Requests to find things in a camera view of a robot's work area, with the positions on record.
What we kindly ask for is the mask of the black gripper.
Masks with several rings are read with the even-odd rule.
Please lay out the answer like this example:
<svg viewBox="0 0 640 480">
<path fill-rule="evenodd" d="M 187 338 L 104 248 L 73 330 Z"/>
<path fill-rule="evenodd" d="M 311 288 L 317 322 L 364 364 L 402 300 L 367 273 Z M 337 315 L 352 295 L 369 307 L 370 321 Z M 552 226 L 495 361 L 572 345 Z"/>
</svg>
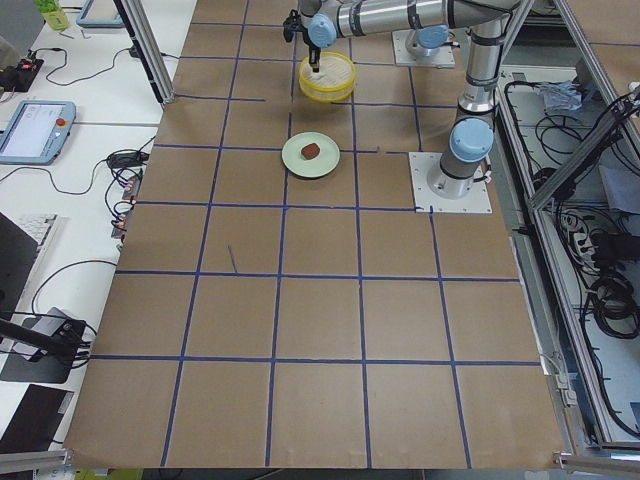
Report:
<svg viewBox="0 0 640 480">
<path fill-rule="evenodd" d="M 286 43 L 291 43 L 294 39 L 294 35 L 300 33 L 302 35 L 304 43 L 309 47 L 309 60 L 308 63 L 314 73 L 320 71 L 320 57 L 321 49 L 311 39 L 311 20 L 313 16 L 318 13 L 319 7 L 299 7 L 298 9 L 292 9 L 289 15 L 283 22 L 283 38 Z"/>
</svg>

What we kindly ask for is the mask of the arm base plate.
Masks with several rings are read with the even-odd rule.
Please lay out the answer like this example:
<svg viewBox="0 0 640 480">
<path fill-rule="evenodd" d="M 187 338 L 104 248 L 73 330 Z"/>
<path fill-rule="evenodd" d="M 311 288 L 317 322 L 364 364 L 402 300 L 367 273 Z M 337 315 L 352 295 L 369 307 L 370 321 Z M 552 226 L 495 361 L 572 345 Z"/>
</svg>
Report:
<svg viewBox="0 0 640 480">
<path fill-rule="evenodd" d="M 415 210 L 422 213 L 491 214 L 487 182 L 480 167 L 471 178 L 447 176 L 438 152 L 408 154 Z"/>
<path fill-rule="evenodd" d="M 444 25 L 392 33 L 395 63 L 400 66 L 453 68 L 449 29 Z"/>
</svg>

